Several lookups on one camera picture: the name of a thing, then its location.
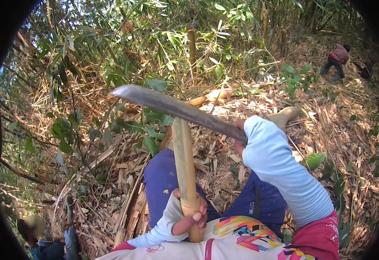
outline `man in red jacket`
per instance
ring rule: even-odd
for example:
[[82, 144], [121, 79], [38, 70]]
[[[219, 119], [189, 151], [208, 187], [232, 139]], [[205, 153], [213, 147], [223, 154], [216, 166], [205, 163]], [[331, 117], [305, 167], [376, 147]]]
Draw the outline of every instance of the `man in red jacket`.
[[333, 83], [336, 80], [344, 78], [344, 72], [341, 65], [344, 65], [348, 61], [348, 53], [350, 52], [350, 47], [347, 44], [343, 46], [338, 44], [328, 55], [327, 63], [321, 67], [320, 75], [326, 74], [330, 67], [334, 65], [336, 67], [337, 73], [334, 74], [330, 81]]

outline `bamboo stick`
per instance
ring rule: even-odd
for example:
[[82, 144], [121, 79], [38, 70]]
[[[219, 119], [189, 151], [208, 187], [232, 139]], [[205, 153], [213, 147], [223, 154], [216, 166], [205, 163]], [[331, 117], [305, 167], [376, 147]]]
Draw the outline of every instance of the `bamboo stick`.
[[[172, 141], [174, 144], [176, 176], [181, 192], [181, 208], [184, 216], [199, 210], [200, 201], [197, 199], [195, 187], [195, 169], [192, 156], [191, 129], [188, 123], [176, 117], [172, 124]], [[197, 225], [188, 230], [190, 242], [201, 242], [203, 234]]]

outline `machete blade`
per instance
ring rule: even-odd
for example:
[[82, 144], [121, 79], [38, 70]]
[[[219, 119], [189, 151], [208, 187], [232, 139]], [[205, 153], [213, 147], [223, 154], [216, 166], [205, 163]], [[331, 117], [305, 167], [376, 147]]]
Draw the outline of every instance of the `machete blade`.
[[247, 144], [245, 132], [216, 116], [207, 114], [185, 102], [165, 95], [152, 89], [145, 89], [136, 85], [123, 85], [111, 92], [113, 96], [119, 96], [139, 105], [159, 110], [174, 117], [180, 117], [186, 121], [207, 127], [219, 133], [239, 140]]

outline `red jacket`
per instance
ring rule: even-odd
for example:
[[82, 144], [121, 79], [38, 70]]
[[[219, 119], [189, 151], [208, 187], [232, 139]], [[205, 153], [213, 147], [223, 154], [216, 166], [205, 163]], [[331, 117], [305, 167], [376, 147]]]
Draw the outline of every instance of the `red jacket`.
[[330, 52], [330, 55], [336, 59], [340, 64], [346, 64], [348, 61], [348, 52], [347, 50], [340, 44], [334, 47], [334, 49]]

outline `dark pants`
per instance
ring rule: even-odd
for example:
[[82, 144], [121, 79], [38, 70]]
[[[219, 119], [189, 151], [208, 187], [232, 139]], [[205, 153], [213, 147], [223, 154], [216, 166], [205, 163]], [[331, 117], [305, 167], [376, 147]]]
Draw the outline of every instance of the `dark pants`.
[[320, 75], [326, 74], [328, 70], [330, 70], [331, 66], [334, 65], [336, 67], [337, 73], [340, 76], [339, 79], [344, 78], [344, 72], [343, 68], [341, 67], [341, 64], [333, 58], [333, 56], [328, 55], [327, 63], [321, 68]]
[[[163, 215], [169, 196], [178, 188], [176, 177], [174, 152], [165, 149], [155, 155], [144, 171], [146, 198], [149, 207], [149, 226], [153, 228]], [[286, 202], [279, 190], [264, 181], [252, 171], [242, 192], [230, 207], [219, 214], [207, 200], [205, 192], [196, 184], [197, 192], [207, 203], [207, 222], [220, 217], [249, 216], [256, 217], [269, 227], [276, 235], [280, 235], [281, 225], [284, 223]]]

